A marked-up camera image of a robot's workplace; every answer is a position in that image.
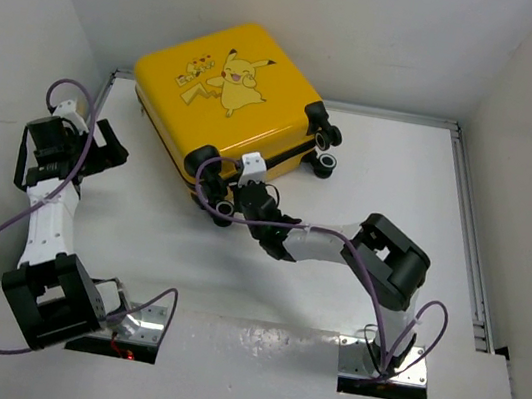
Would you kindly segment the yellow suitcase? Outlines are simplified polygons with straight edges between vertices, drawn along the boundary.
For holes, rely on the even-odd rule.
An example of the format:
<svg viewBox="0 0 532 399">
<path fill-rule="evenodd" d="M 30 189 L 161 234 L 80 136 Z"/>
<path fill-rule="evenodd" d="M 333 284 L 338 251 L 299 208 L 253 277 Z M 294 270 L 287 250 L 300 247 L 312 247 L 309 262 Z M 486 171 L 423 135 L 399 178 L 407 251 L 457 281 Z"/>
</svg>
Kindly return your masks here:
<svg viewBox="0 0 532 399">
<path fill-rule="evenodd" d="M 134 65 L 135 92 L 192 195 L 204 170 L 233 200 L 233 161 L 259 152 L 267 178 L 307 163 L 332 175 L 342 143 L 322 97 L 259 24 L 245 23 L 147 53 Z"/>
</svg>

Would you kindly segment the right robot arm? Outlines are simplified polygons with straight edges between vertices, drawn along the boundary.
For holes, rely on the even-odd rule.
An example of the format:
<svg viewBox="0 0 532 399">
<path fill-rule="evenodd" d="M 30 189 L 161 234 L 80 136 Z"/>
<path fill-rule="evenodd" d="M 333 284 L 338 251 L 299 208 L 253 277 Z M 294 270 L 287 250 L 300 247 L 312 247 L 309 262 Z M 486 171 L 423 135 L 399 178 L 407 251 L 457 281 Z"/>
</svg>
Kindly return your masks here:
<svg viewBox="0 0 532 399">
<path fill-rule="evenodd" d="M 359 224 L 315 226 L 285 215 L 266 184 L 250 182 L 232 188 L 233 206 L 221 204 L 224 180 L 210 170 L 196 185 L 201 203 L 219 223 L 244 219 L 251 236 L 275 260 L 325 261 L 350 268 L 372 299 L 378 333 L 372 351 L 380 370 L 398 367 L 415 342 L 413 300 L 431 267 L 425 252 L 388 218 L 372 213 Z"/>
</svg>

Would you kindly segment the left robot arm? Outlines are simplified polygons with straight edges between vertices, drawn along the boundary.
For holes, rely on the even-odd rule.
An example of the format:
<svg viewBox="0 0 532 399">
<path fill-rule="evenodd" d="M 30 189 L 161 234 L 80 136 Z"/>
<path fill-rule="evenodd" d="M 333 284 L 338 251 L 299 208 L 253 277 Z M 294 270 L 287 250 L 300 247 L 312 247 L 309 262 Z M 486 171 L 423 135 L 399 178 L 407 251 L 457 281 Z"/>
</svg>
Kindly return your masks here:
<svg viewBox="0 0 532 399">
<path fill-rule="evenodd" d="M 24 128 L 14 184 L 34 211 L 18 266 L 3 275 L 1 286 L 32 350 L 100 331 L 122 306 L 115 293 L 103 298 L 105 281 L 89 275 L 73 247 L 81 182 L 128 157 L 106 119 L 96 126 L 103 145 L 88 137 L 75 115 L 55 113 Z"/>
</svg>

